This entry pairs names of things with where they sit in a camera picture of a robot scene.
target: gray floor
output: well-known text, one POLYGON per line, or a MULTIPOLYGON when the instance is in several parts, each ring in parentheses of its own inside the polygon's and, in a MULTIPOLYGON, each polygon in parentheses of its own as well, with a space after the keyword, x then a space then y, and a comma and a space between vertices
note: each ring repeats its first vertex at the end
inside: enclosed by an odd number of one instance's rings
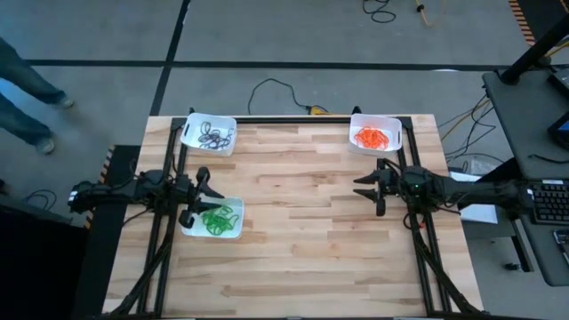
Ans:
MULTIPOLYGON (((3 0, 0 35, 28 59, 163 60, 181 0, 123 0, 77 3, 57 0, 3 0)), ((438 1, 428 0, 430 16, 438 1)), ((443 23, 421 25, 414 1, 393 1, 397 19, 370 22, 359 1, 347 0, 194 0, 185 20, 176 60, 270 60, 381 62, 409 64, 508 64, 526 48, 507 0, 447 0, 443 23)), ((569 54, 556 57, 562 61, 569 54)), ((56 212, 67 212, 65 198, 74 184, 98 178, 110 144, 140 144, 161 68, 45 67, 37 70, 77 100, 57 111, 6 82, 0 92, 48 124, 58 148, 52 156, 0 132, 0 178, 14 196, 38 188, 54 190, 56 212)), ((358 105, 366 113, 432 113, 443 121, 472 108, 482 97, 481 73, 444 71, 348 71, 175 68, 166 86, 160 115, 184 115, 188 108, 218 115, 245 115, 252 88, 268 77, 294 86, 300 103, 319 104, 336 113, 358 105)), ((290 92, 265 84, 252 102, 255 115, 294 115, 290 92)), ((498 128, 469 149, 503 160, 511 156, 498 128)), ((446 152, 461 146, 471 121, 443 141, 446 152)), ((440 129, 445 133, 449 126, 440 129)), ((474 136, 484 133, 478 128, 474 136)), ((452 160, 462 166, 471 156, 452 160)), ((497 164, 491 159, 478 158, 497 164)), ((487 310, 501 315, 565 319, 569 288, 548 287, 539 270, 507 272, 515 260, 504 239, 469 240, 487 310)))

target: black metal frame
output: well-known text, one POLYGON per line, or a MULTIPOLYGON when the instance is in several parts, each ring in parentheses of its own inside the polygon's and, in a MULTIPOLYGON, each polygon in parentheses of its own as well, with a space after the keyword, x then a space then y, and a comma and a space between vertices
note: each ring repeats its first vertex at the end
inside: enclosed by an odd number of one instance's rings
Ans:
MULTIPOLYGON (((408 137, 407 139, 409 140, 409 148, 411 150, 411 158, 413 161, 413 165, 421 165, 421 161, 419 158, 419 151, 414 137, 413 122, 409 116, 400 116, 398 119, 401 120, 403 127, 405 128, 405 132, 407 133, 408 137)), ((238 124, 349 124, 350 117, 349 116, 236 117, 236 120, 238 124)), ((171 130, 170 130, 170 135, 168 137, 168 145, 166 148, 166 155, 164 159, 164 169, 163 169, 164 172, 170 171, 170 167, 172 165, 172 160, 173 160, 173 150, 175 147, 177 129, 182 127, 185 121, 186 118, 184 117, 176 117, 172 119, 171 128, 170 128, 171 130)), ((182 144, 180 147, 180 154, 177 163, 178 175, 181 175, 184 172, 186 157, 187 157, 187 148, 182 144)), ((400 165, 402 167, 406 167, 407 161, 405 159, 405 152, 402 148, 397 151, 397 157, 400 165)), ((432 217, 430 215, 430 212, 412 212, 411 208, 409 209, 410 209, 410 214, 422 213, 425 216, 425 227, 427 230, 427 235, 429 237, 430 252, 433 254, 435 262, 441 265, 442 260, 440 257, 440 252, 438 250, 437 235, 435 233, 435 226, 432 217)), ((137 319, 137 318, 160 318, 162 316, 162 311, 164 307, 165 287, 168 277, 168 268, 170 264, 170 256, 173 245, 173 232, 176 225, 177 212, 178 212, 178 203, 176 203, 175 201, 171 201, 171 206, 168 208, 168 212, 165 212, 164 214, 156 214, 154 217, 152 223, 152 229, 150 232, 150 238, 148 241, 148 251, 147 251, 144 273, 140 277, 137 284, 134 285, 134 288, 131 290, 131 293, 124 299, 124 301, 128 301, 126 305, 130 305, 130 307, 132 307, 134 301, 138 299, 139 304, 137 307, 137 313, 128 315, 127 313, 129 312, 130 308, 128 308, 128 306, 125 306, 124 308, 120 308, 118 309, 118 311, 116 310, 117 312, 111 314, 113 318, 137 319), (156 251, 158 243, 158 234, 160 232, 160 225, 162 222, 162 217, 164 215, 168 216, 168 225, 166 228, 166 234, 164 236, 164 240, 160 245, 160 248, 156 251), (148 303, 148 290, 149 290, 148 283, 150 278, 152 277, 152 275, 159 266, 161 266, 161 269, 157 283, 154 311, 148 312, 146 311, 148 303)), ((410 222, 412 228, 419 229, 419 225, 416 219, 410 219, 410 222)), ((412 233, 412 235, 413 237, 415 237, 417 236, 417 233, 412 233)), ((416 244, 415 251, 417 256, 417 265, 419 268, 419 278, 421 281, 421 290, 425 303, 425 309, 427 311, 427 315, 431 315, 436 311, 433 305, 433 299, 430 290, 429 275, 427 273, 427 268, 425 266, 425 260, 418 253, 418 250, 419 248, 417 247, 416 244)), ((445 288, 441 285, 440 281, 438 281, 438 291, 441 297, 443 311, 451 312, 452 310, 451 310, 448 293, 446 292, 445 288)))

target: jeans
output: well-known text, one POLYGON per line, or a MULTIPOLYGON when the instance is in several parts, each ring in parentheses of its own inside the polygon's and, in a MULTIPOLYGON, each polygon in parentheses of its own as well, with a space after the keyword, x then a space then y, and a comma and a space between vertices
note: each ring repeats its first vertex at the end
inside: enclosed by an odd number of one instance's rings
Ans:
MULTIPOLYGON (((45 81, 2 37, 0 37, 0 78, 18 85, 21 90, 46 104, 57 104, 66 98, 65 92, 45 81)), ((52 132, 45 124, 16 108, 2 93, 0 93, 0 128, 31 145, 52 136, 52 132)))

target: wooden table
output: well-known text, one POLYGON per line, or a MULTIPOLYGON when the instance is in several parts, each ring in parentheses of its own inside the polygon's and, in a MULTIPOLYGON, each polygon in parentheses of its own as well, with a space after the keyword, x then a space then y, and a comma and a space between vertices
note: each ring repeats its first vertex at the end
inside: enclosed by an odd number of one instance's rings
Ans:
MULTIPOLYGON (((412 119, 422 166, 447 174, 435 118, 412 119)), ((162 168, 170 122, 169 116, 148 120, 137 172, 162 168)), ((402 222, 405 204, 388 197, 386 215, 377 218, 374 204, 352 192, 361 188, 352 180, 372 172, 375 158, 347 151, 346 124, 237 129, 231 157, 188 154, 186 172, 195 176, 206 165, 212 188, 244 199, 244 232, 238 240, 203 239, 176 226, 164 316, 425 315, 411 232, 402 222)), ((126 218, 142 210, 131 205, 126 218)), ((438 212, 434 219, 445 271, 481 308, 460 217, 438 212)), ((106 311, 141 275, 151 224, 147 214, 124 227, 106 311)), ((430 282, 441 309, 432 273, 430 282)))

